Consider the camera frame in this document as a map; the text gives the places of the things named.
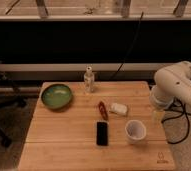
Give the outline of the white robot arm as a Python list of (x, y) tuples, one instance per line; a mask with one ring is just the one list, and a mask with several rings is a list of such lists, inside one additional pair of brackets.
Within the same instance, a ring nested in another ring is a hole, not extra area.
[(191, 107), (191, 62), (182, 61), (157, 70), (154, 81), (150, 102), (156, 109), (168, 108), (174, 98)]

